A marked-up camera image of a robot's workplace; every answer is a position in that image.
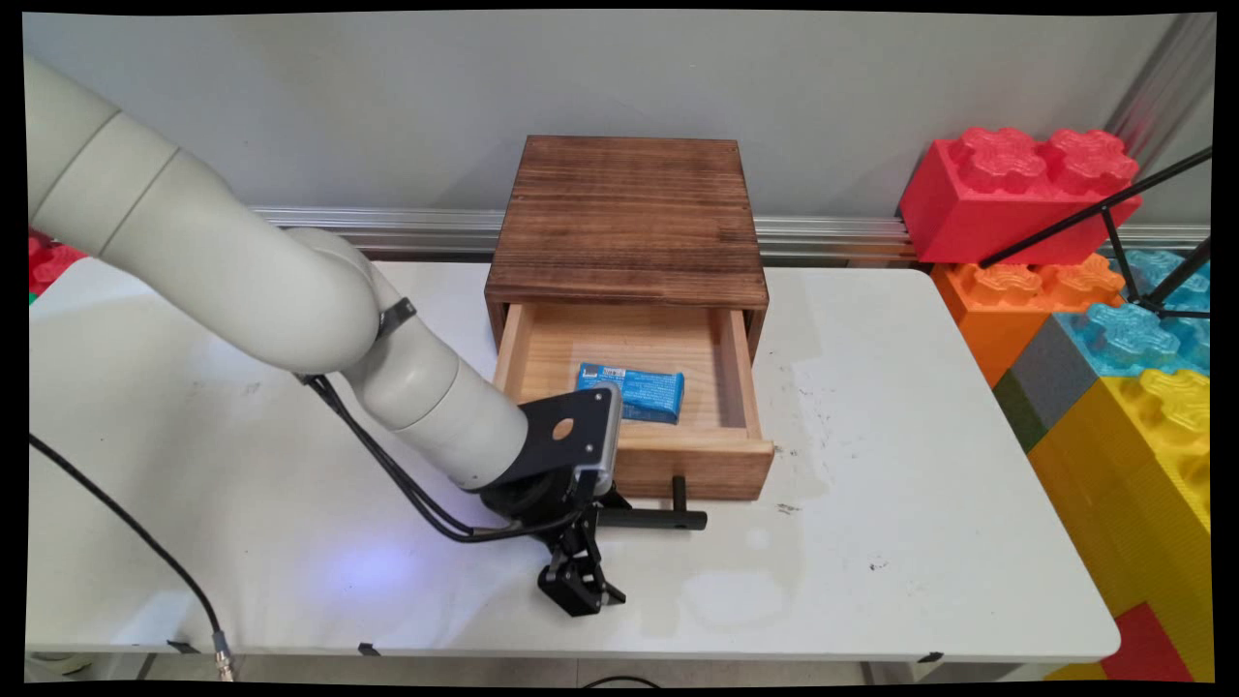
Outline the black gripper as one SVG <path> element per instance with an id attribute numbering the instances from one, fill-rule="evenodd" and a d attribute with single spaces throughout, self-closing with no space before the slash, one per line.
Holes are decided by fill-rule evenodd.
<path id="1" fill-rule="evenodd" d="M 600 475 L 558 469 L 487 487 L 481 499 L 493 513 L 532 532 L 553 552 L 553 560 L 540 569 L 538 587 L 563 613 L 570 617 L 600 614 L 606 605 L 623 605 L 624 592 L 611 584 L 602 568 L 602 556 L 596 542 L 596 530 L 581 524 L 565 522 L 563 517 L 596 508 L 598 520 L 624 520 L 633 506 L 620 495 L 616 487 L 597 495 Z"/>

